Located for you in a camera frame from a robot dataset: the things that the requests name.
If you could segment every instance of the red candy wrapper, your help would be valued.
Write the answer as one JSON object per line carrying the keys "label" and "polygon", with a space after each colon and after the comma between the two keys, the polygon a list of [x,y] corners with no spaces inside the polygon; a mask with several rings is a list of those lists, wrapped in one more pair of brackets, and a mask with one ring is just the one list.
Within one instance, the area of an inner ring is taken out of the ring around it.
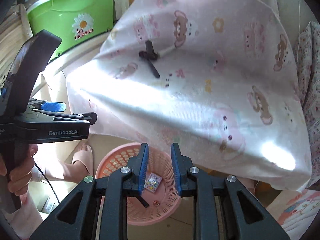
{"label": "red candy wrapper", "polygon": [[151,173],[149,178],[147,179],[147,181],[144,184],[144,188],[154,193],[156,191],[156,189],[158,188],[161,180],[162,180],[162,177],[160,177],[154,173]]}

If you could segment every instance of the green plastic bin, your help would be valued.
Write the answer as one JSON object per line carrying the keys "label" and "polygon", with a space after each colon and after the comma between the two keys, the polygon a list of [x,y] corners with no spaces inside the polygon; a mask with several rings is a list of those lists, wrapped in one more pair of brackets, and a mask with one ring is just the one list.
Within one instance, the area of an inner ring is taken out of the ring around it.
{"label": "green plastic bin", "polygon": [[39,0],[27,10],[32,33],[62,38],[51,59],[113,28],[113,0]]}

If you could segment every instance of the finger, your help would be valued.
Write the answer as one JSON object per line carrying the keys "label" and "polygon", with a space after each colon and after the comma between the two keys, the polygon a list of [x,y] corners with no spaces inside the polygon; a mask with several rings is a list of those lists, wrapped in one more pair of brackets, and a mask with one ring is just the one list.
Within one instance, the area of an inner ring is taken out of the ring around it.
{"label": "finger", "polygon": [[15,181],[15,182],[9,181],[8,190],[11,193],[13,193],[13,192],[16,192],[16,191],[22,189],[24,186],[28,185],[31,178],[32,178],[32,173],[30,172],[29,174],[27,174],[26,176],[24,176],[23,178]]}
{"label": "finger", "polygon": [[35,155],[38,151],[38,145],[37,144],[30,144],[29,150],[28,150],[28,157],[32,157]]}
{"label": "finger", "polygon": [[34,165],[35,165],[35,160],[33,159],[33,157],[26,158],[20,166],[14,168],[10,172],[10,180],[12,182],[15,182],[23,178],[24,176],[26,176],[31,172]]}
{"label": "finger", "polygon": [[15,194],[16,196],[21,196],[21,195],[27,193],[28,188],[29,188],[29,185],[25,185],[22,189],[19,189],[19,190],[16,191],[14,194]]}
{"label": "finger", "polygon": [[2,159],[2,156],[0,154],[0,175],[5,176],[7,174],[7,169],[5,167],[4,161]]}

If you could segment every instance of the silver screw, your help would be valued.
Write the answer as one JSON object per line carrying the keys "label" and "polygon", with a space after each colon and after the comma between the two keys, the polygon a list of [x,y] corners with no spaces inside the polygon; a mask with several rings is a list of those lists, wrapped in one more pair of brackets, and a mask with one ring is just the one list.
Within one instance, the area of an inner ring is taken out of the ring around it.
{"label": "silver screw", "polygon": [[85,183],[90,183],[90,182],[92,182],[93,181],[93,177],[92,176],[86,176],[85,178],[84,178],[84,182]]}
{"label": "silver screw", "polygon": [[229,175],[227,177],[227,180],[230,181],[230,182],[235,182],[237,180],[236,176],[233,176],[233,175]]}
{"label": "silver screw", "polygon": [[189,170],[191,173],[198,173],[199,169],[197,167],[191,167]]}
{"label": "silver screw", "polygon": [[128,173],[130,171],[129,167],[122,167],[120,170],[122,173]]}

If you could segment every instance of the bright light spot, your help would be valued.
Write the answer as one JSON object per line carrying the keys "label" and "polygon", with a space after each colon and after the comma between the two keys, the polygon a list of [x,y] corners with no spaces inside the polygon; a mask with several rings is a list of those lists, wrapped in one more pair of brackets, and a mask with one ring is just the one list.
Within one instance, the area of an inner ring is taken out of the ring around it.
{"label": "bright light spot", "polygon": [[280,168],[292,171],[296,167],[296,162],[292,155],[274,145],[273,142],[264,143],[262,145],[261,153],[270,162],[275,163]]}

